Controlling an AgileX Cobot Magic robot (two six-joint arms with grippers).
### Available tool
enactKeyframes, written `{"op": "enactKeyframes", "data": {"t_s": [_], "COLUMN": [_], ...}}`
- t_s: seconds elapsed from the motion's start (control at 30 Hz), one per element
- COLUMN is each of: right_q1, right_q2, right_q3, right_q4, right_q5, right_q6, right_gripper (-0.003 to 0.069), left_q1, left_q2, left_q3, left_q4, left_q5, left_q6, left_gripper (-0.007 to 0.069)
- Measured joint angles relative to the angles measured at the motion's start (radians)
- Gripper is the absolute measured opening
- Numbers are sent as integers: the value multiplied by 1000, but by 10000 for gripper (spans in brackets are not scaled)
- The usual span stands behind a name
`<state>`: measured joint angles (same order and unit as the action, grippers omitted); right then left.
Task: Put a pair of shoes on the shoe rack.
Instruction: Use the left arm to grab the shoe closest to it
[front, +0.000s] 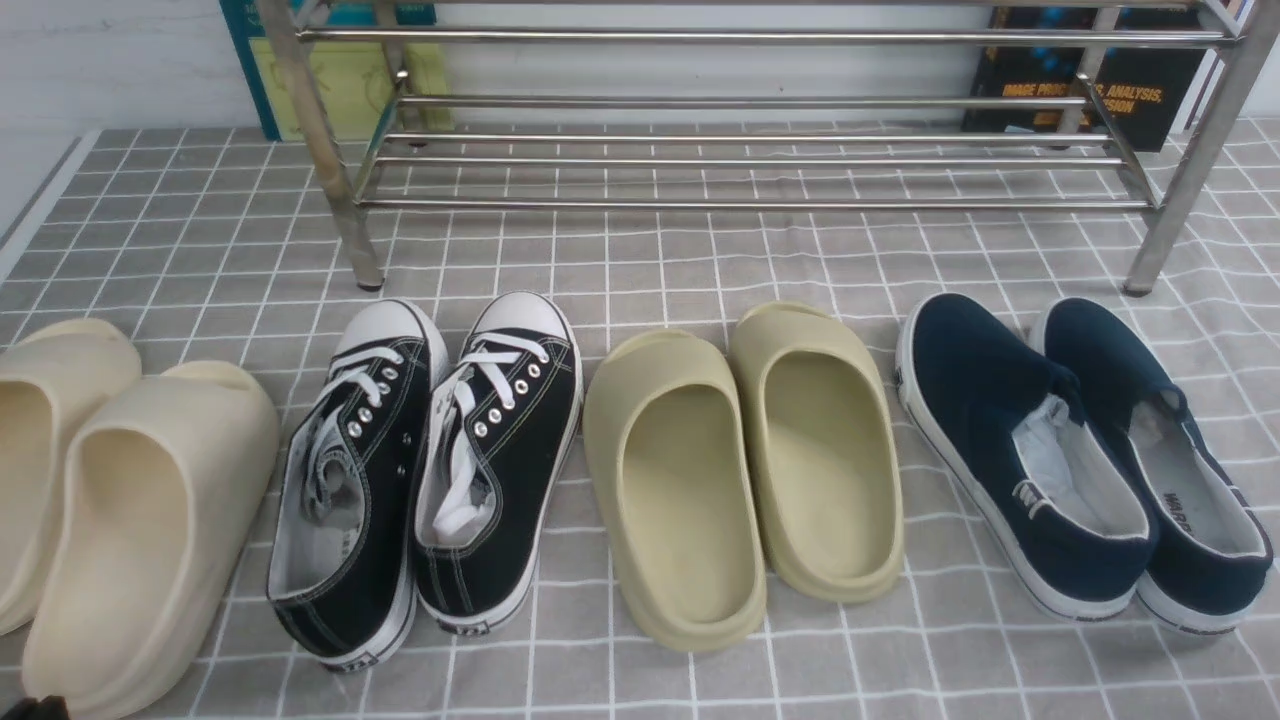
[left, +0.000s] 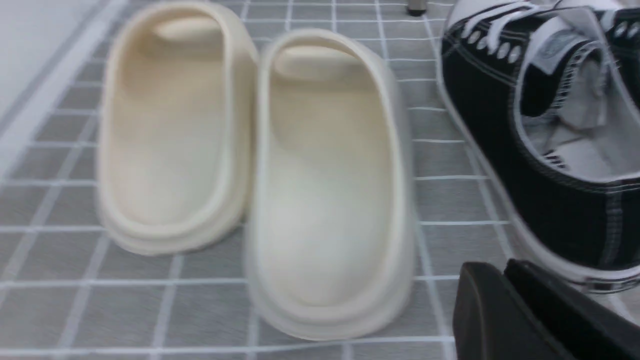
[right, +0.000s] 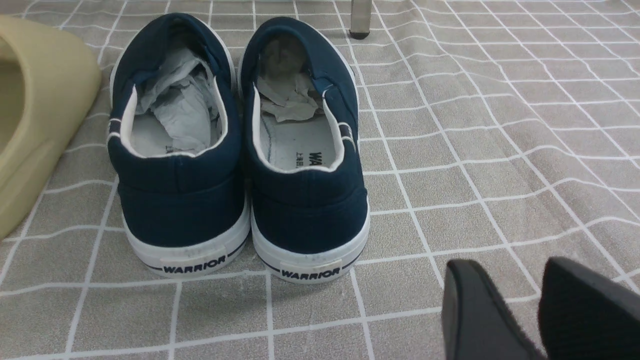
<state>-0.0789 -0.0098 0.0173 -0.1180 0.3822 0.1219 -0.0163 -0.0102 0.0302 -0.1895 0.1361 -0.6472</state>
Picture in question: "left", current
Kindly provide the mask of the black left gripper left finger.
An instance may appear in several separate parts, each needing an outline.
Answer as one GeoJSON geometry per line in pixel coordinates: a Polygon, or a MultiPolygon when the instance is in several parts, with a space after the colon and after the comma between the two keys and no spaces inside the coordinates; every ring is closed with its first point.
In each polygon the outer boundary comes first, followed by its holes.
{"type": "Polygon", "coordinates": [[[464,262],[452,332],[458,360],[573,360],[492,264],[464,262]]]}

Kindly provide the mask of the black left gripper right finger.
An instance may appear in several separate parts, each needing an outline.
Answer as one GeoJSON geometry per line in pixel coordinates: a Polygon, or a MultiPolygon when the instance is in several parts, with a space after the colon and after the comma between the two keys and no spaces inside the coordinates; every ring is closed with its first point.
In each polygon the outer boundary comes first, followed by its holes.
{"type": "Polygon", "coordinates": [[[637,325],[528,260],[509,259],[504,275],[531,312],[577,360],[638,360],[637,325]]]}

